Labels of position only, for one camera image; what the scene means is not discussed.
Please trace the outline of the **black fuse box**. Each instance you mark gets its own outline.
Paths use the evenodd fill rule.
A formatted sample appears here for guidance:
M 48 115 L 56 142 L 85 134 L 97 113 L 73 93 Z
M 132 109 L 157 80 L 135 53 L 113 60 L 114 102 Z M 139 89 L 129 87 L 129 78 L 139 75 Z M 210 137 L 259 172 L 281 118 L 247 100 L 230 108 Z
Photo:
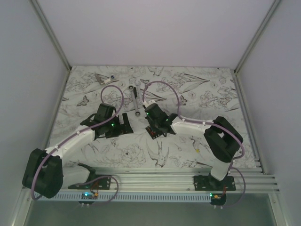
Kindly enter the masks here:
M 145 129 L 153 140 L 163 135 L 162 131 L 159 129 L 152 129 L 151 126 L 148 126 Z

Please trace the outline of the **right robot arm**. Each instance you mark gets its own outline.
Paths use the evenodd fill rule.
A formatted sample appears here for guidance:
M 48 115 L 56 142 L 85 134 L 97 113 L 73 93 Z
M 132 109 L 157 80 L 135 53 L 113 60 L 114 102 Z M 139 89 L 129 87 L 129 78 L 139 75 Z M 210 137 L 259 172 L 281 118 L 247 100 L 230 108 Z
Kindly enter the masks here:
M 236 153 L 239 150 L 242 154 L 245 153 L 242 146 L 243 138 L 224 117 L 218 116 L 211 121 L 197 121 L 183 118 L 176 113 L 167 115 L 154 100 L 145 101 L 143 107 L 150 135 L 203 136 L 215 156 L 208 184 L 216 191 L 224 187 L 224 178 L 232 166 Z

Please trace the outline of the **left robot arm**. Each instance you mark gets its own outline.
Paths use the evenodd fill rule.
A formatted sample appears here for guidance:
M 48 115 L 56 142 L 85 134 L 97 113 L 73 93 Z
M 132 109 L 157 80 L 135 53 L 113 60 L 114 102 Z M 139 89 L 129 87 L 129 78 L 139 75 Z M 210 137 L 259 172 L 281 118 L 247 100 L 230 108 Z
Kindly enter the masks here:
M 83 163 L 74 167 L 65 164 L 86 145 L 99 138 L 114 138 L 132 134 L 127 113 L 120 114 L 112 105 L 100 104 L 96 113 L 83 120 L 75 131 L 58 144 L 45 150 L 34 149 L 27 162 L 22 185 L 29 188 L 31 197 L 53 198 L 70 186 L 95 186 L 95 169 Z

